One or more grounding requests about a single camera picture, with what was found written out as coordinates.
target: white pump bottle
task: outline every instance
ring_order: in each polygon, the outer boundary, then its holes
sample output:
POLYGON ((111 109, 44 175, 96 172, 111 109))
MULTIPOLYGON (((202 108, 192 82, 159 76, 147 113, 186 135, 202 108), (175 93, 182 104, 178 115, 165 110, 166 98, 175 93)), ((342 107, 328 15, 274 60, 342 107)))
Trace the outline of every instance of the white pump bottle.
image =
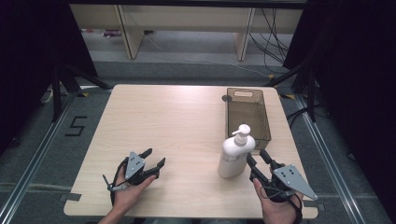
POLYGON ((250 134, 250 127, 246 124, 239 126, 233 132, 235 137, 224 141, 219 161, 218 173, 222 177, 232 177, 244 172, 247 165, 248 153, 253 151, 256 142, 250 134))

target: gray carpet floor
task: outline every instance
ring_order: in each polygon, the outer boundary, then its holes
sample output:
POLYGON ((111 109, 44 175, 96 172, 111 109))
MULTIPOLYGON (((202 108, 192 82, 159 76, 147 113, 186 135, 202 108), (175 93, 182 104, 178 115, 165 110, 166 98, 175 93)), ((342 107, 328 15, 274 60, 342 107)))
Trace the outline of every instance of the gray carpet floor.
MULTIPOLYGON (((100 79, 110 85, 261 86, 269 81, 268 75, 278 77, 279 73, 286 72, 282 67, 234 67, 199 63, 95 63, 95 66, 100 79)), ((276 87, 279 94, 291 93, 292 80, 293 78, 276 87)), ((91 85, 81 78, 78 78, 78 82, 81 86, 91 85)), ((86 223, 100 219, 66 216, 61 198, 73 186, 109 96, 109 92, 99 90, 74 99, 11 223, 86 223), (85 128, 80 136, 67 136, 76 133, 77 130, 71 129, 70 124, 77 116, 86 117, 75 123, 85 128)), ((293 99, 282 98, 280 101, 286 115, 299 109, 293 99)), ((21 144, 10 147, 0 158, 2 203, 6 201, 46 134, 52 119, 52 109, 51 102, 38 107, 18 136, 21 144)), ((346 156, 348 148, 325 108, 317 108, 316 113, 319 130, 367 223, 391 223, 358 164, 346 156)), ((316 219, 309 220, 309 223, 351 223, 303 117, 294 121, 291 132, 309 183, 319 197, 319 215, 316 219)), ((121 223, 131 221, 127 217, 121 223)))

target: wooden table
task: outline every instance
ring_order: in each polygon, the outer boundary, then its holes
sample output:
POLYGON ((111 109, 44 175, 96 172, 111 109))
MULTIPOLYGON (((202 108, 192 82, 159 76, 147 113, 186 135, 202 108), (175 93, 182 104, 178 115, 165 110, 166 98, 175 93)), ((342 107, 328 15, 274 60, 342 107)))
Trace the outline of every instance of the wooden table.
MULTIPOLYGON (((111 201, 102 175, 112 180, 130 151, 141 153, 152 147, 145 170, 163 157, 165 166, 127 216, 262 218, 248 166, 230 179, 217 173, 226 127, 226 104, 221 97, 227 88, 116 86, 71 190, 81 198, 67 201, 64 212, 69 216, 104 216, 111 201)), ((295 164, 305 177, 276 90, 250 89, 263 91, 272 135, 268 153, 278 162, 295 164)), ((255 159, 270 177, 269 166, 259 156, 255 159)), ((303 209, 304 218, 317 215, 317 208, 303 209)))

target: human hand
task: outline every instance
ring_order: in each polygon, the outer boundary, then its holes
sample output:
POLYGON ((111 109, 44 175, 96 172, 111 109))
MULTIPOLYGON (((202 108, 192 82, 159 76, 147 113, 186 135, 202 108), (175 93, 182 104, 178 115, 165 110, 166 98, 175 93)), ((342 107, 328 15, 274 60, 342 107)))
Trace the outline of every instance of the human hand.
MULTIPOLYGON (((115 185, 125 182, 124 174, 125 166, 121 168, 122 172, 119 172, 115 185)), ((137 186, 129 186, 126 189, 115 191, 114 205, 110 212, 99 222, 105 223, 117 223, 122 217, 134 206, 137 202, 140 194, 143 190, 148 187, 156 176, 152 175, 137 186)))
MULTIPOLYGON (((268 199, 265 190, 262 188, 262 184, 257 178, 253 179, 253 185, 262 204, 262 218, 265 224, 290 224, 294 222, 297 214, 289 202, 274 203, 268 199)), ((290 199, 300 208, 300 200, 303 199, 303 196, 300 192, 296 192, 296 195, 291 196, 290 199)))

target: bottle pump head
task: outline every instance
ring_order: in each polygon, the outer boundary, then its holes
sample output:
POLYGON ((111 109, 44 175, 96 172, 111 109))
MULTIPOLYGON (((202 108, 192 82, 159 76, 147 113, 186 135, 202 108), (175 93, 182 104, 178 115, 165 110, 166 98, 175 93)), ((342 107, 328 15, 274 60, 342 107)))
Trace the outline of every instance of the bottle pump head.
POLYGON ((233 135, 236 135, 235 141, 242 145, 244 145, 248 141, 249 134, 250 134, 250 127, 246 124, 239 125, 238 131, 233 132, 233 135))

